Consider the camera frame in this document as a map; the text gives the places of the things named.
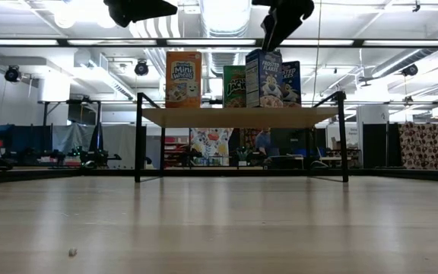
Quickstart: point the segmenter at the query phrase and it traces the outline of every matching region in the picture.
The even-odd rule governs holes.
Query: wooden floor
[[[1,183],[0,273],[438,273],[437,182],[132,181]]]

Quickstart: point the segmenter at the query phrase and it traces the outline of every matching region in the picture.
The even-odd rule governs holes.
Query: printed fabric
[[[438,170],[438,124],[405,123],[398,132],[404,167]]]

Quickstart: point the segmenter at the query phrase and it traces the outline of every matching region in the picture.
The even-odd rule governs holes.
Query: shelf
[[[166,128],[284,128],[314,126],[338,113],[336,107],[144,109],[143,117]]]

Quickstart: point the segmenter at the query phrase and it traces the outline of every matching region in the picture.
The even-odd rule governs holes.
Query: person
[[[264,128],[255,139],[255,147],[264,155],[278,156],[280,151],[271,144],[271,133],[269,128]]]

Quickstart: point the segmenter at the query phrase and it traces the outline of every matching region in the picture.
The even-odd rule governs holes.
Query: cereal box
[[[281,65],[283,71],[283,94],[284,107],[302,107],[302,90],[300,85],[300,62],[285,62]]]
[[[255,49],[246,56],[246,106],[283,107],[280,52]]]
[[[224,107],[246,107],[246,67],[225,65],[222,81]]]
[[[165,107],[201,107],[202,55],[167,52]]]

